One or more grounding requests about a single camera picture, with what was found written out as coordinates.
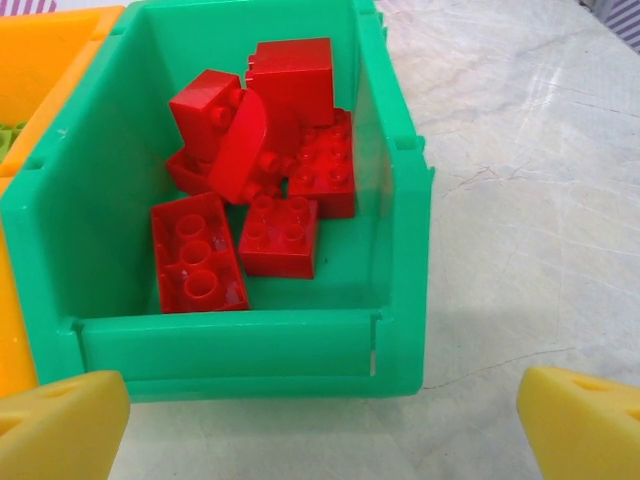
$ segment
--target red 2x2 brick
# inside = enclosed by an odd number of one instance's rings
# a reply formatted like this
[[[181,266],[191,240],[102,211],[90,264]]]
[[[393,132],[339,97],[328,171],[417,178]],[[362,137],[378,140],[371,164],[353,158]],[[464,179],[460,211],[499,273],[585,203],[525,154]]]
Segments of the red 2x2 brick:
[[[259,43],[247,88],[293,109],[304,126],[333,123],[333,63],[328,38]]]
[[[247,275],[311,279],[317,234],[317,202],[260,196],[249,208],[238,253]]]
[[[205,70],[169,101],[189,155],[215,160],[243,95],[237,75]]]

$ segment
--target orange plastic bin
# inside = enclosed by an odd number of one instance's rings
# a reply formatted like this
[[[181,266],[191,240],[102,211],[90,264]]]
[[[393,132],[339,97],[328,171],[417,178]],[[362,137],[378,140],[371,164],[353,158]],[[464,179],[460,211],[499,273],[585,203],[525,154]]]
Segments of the orange plastic bin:
[[[0,195],[64,106],[123,7],[0,18],[0,123],[27,122],[0,164]],[[37,384],[0,225],[0,397]]]

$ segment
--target lego brick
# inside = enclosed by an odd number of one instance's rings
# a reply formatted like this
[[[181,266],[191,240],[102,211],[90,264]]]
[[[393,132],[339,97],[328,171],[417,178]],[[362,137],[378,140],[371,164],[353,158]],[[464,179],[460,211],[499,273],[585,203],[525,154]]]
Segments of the lego brick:
[[[317,200],[320,218],[355,215],[351,115],[335,110],[331,127],[307,128],[288,194]]]
[[[211,166],[209,185],[233,204],[250,203],[259,194],[279,196],[299,146],[295,114],[248,89]]]
[[[0,130],[0,162],[9,153],[11,148],[11,130]]]
[[[257,197],[238,245],[247,275],[313,278],[317,232],[316,201]]]
[[[211,191],[207,183],[207,173],[210,169],[211,164],[192,157],[184,148],[167,161],[167,170],[176,187],[189,195],[200,195]]]
[[[243,94],[237,75],[205,70],[169,101],[191,156],[215,159]]]
[[[222,200],[214,193],[151,209],[163,313],[249,308]]]
[[[11,144],[13,145],[13,142],[16,141],[16,138],[18,138],[18,135],[20,135],[22,133],[22,130],[24,130],[24,127],[27,126],[27,122],[20,122],[18,123],[15,127],[13,127],[11,129]]]
[[[328,38],[258,43],[247,88],[292,108],[304,126],[333,123],[333,63]]]

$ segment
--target toy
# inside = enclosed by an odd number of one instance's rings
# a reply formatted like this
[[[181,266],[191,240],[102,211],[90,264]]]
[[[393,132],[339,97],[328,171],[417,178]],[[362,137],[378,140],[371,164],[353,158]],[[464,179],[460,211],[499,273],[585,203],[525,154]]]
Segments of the toy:
[[[546,480],[638,478],[640,388],[533,367],[518,414]]]
[[[333,123],[333,62],[328,38],[258,43],[247,88],[292,108],[304,126]]]
[[[0,162],[4,160],[4,157],[9,153],[11,148],[11,130],[0,130]]]
[[[247,90],[209,172],[212,189],[233,204],[278,196],[294,165],[300,126],[291,110]]]
[[[207,173],[211,164],[198,161],[187,153],[184,148],[178,150],[167,161],[167,170],[173,178],[176,187],[189,195],[199,195],[211,191],[207,183]]]
[[[163,313],[249,308],[224,206],[216,194],[156,205],[151,219]]]
[[[0,478],[106,480],[129,418],[118,372],[94,372],[0,400]]]
[[[313,278],[317,233],[318,202],[257,197],[238,246],[247,275]]]
[[[307,128],[289,179],[289,195],[317,200],[320,218],[355,215],[351,115],[336,109],[331,127]]]
[[[16,138],[18,138],[18,135],[22,133],[22,130],[24,130],[24,127],[26,126],[27,126],[27,122],[20,122],[11,129],[11,144],[13,144],[13,142],[16,141]]]
[[[205,70],[169,101],[191,156],[213,162],[243,95],[237,75]]]

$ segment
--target white surface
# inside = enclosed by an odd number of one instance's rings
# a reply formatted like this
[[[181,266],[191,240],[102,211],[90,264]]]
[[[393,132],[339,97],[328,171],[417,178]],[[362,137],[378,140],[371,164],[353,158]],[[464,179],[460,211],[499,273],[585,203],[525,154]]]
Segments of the white surface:
[[[424,389],[135,405],[112,479],[539,479],[527,366],[640,384],[640,57],[574,0],[379,7],[438,169]]]

